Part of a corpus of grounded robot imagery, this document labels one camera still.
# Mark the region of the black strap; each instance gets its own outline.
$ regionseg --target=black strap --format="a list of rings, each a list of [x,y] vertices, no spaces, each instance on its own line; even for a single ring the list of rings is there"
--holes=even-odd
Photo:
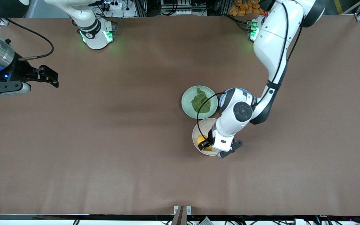
[[[272,88],[272,89],[278,91],[278,90],[280,90],[281,84],[275,84],[275,83],[273,83],[272,81],[267,80],[266,86],[267,86],[268,88]]]

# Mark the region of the light green bowl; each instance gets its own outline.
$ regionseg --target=light green bowl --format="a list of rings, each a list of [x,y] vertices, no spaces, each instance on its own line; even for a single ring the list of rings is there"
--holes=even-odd
[[[204,91],[208,98],[215,94],[215,92],[212,91],[212,89],[205,87],[205,86],[200,86],[200,85],[190,87],[189,89],[187,89],[186,92],[184,92],[183,97],[181,98],[181,106],[183,107],[184,112],[194,119],[197,118],[197,112],[194,110],[193,105],[191,104],[191,101],[197,95],[197,88],[200,88],[201,91]],[[213,97],[209,101],[210,101],[209,112],[200,113],[198,115],[198,119],[208,118],[216,112],[216,110],[218,108],[217,97]]]

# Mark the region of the gray floor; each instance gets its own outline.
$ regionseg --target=gray floor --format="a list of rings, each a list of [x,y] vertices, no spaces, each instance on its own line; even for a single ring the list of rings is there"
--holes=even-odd
[[[343,10],[347,10],[359,0],[340,0],[340,4]],[[44,0],[30,0],[31,7],[28,11],[27,18],[67,18],[67,14],[57,9],[56,7],[50,6],[45,3]],[[338,14],[334,0],[326,0],[325,15],[336,15]]]

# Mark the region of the yellow floor stripe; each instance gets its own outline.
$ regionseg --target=yellow floor stripe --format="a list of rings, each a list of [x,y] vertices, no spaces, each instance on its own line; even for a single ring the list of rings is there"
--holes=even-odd
[[[343,9],[341,8],[340,1],[339,0],[334,0],[334,3],[336,4],[338,14],[343,13]]]

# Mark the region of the brown tabletop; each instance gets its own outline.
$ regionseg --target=brown tabletop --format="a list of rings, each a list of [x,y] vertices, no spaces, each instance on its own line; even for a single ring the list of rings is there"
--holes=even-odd
[[[124,19],[91,50],[70,19],[21,19],[55,52],[33,60],[60,87],[0,98],[0,213],[360,214],[360,23],[328,16],[302,31],[268,120],[225,159],[197,152],[183,92],[242,87],[267,71],[226,17]],[[13,24],[23,57],[49,45]]]

